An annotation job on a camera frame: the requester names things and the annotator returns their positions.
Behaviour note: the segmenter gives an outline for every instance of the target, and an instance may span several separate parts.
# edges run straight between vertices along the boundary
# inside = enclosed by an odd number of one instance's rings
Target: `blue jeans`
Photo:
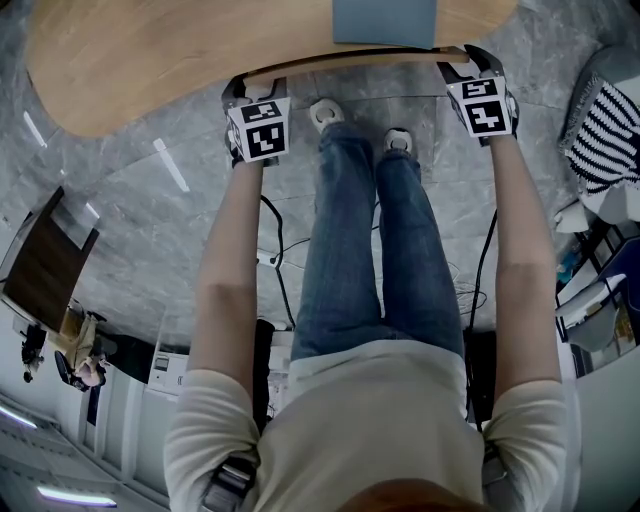
[[[413,339],[463,356],[456,292],[418,162],[391,150],[374,168],[371,144],[345,123],[325,129],[320,153],[292,360],[387,339]],[[371,254],[376,187],[385,318]]]

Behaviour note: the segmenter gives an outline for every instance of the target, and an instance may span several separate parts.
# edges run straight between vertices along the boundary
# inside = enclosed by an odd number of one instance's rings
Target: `wrist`
[[[500,144],[504,144],[505,142],[509,143],[509,142],[517,142],[518,139],[516,139],[515,135],[511,134],[511,135],[493,135],[492,137],[489,137],[489,145],[490,146],[494,146],[494,145],[500,145]]]

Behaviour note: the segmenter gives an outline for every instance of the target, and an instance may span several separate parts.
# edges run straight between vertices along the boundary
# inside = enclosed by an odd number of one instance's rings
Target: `floor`
[[[70,205],[100,214],[100,238],[74,296],[100,311],[114,329],[149,342],[188,343],[192,289],[203,244],[229,177],[222,145],[224,84],[180,99],[104,139],[58,129],[44,112],[24,67],[27,16],[33,0],[13,0],[0,13],[0,229],[16,230],[29,209],[63,185]],[[573,83],[604,44],[640,51],[640,18],[627,0],[521,0],[514,16],[475,44],[495,53],[520,101],[519,140],[551,222],[575,199],[568,168],[556,150]],[[306,108],[319,97],[340,101],[373,141],[391,126],[410,129],[422,181],[438,220],[447,258],[461,291],[469,290],[493,214],[494,184],[487,150],[469,140],[446,99],[434,65],[352,68],[291,79],[292,150],[266,172],[264,194],[284,218],[288,246],[308,237],[314,218],[314,131]],[[29,131],[28,112],[46,147]],[[171,177],[153,141],[161,138],[189,191]],[[561,252],[569,238],[556,237]],[[381,282],[380,241],[372,235]],[[263,210],[259,247],[278,249],[276,223]],[[286,252],[282,273],[297,312],[308,244]],[[482,290],[479,321],[495,317],[496,245]],[[276,275],[259,267],[259,313],[285,320]],[[468,295],[461,296],[463,311]]]

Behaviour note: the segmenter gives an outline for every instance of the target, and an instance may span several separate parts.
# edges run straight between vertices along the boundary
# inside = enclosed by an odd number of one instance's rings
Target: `white sneaker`
[[[318,103],[311,105],[309,115],[311,116],[311,121],[313,121],[313,126],[320,133],[327,126],[344,121],[344,112],[342,112],[340,105],[328,99],[320,100]]]
[[[400,149],[409,154],[413,152],[413,138],[411,134],[403,128],[392,128],[384,136],[384,150]]]

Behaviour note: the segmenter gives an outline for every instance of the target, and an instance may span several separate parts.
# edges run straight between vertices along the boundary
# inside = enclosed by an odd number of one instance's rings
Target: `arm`
[[[238,163],[205,246],[196,283],[189,370],[214,370],[252,396],[261,163]]]
[[[555,252],[540,197],[513,136],[492,137],[498,206],[496,402],[526,382],[560,381]]]

